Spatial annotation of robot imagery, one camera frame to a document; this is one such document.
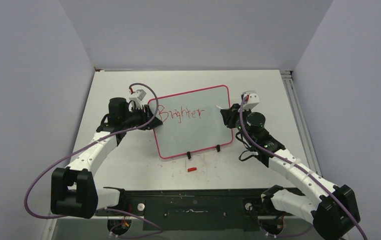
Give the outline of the pink framed whiteboard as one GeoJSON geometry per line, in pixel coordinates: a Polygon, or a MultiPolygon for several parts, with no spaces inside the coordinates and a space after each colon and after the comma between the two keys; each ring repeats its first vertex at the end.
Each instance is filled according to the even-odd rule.
{"type": "Polygon", "coordinates": [[[211,86],[150,99],[150,110],[163,122],[154,129],[162,159],[184,156],[230,144],[233,131],[224,125],[218,105],[231,106],[226,85],[211,86]]]}

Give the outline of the red marker cap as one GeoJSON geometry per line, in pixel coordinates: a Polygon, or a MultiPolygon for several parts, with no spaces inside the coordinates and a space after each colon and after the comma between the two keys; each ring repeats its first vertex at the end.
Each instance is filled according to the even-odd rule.
{"type": "Polygon", "coordinates": [[[196,171],[196,170],[197,170],[196,167],[191,167],[191,168],[187,169],[187,172],[190,173],[190,172],[193,172],[193,171],[196,171]]]}

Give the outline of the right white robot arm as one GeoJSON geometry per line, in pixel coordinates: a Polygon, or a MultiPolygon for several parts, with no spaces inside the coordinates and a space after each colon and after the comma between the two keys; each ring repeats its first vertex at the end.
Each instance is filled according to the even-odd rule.
{"type": "Polygon", "coordinates": [[[237,129],[236,137],[246,151],[270,170],[291,182],[301,195],[274,185],[264,191],[261,207],[267,214],[288,213],[305,220],[325,240],[339,240],[352,228],[360,228],[354,191],[338,186],[301,163],[265,129],[265,116],[235,103],[220,109],[224,125],[237,129]]]}

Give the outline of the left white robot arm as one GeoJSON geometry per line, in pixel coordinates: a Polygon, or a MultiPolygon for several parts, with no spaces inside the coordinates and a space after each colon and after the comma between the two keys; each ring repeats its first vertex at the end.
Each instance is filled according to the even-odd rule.
{"type": "Polygon", "coordinates": [[[114,215],[122,215],[128,202],[121,197],[122,190],[115,187],[97,187],[94,175],[107,156],[120,144],[127,132],[153,130],[163,122],[155,116],[149,105],[133,108],[123,97],[110,99],[108,113],[102,118],[89,148],[66,167],[57,167],[51,174],[50,210],[53,214],[91,218],[96,211],[108,208],[114,215]]]}

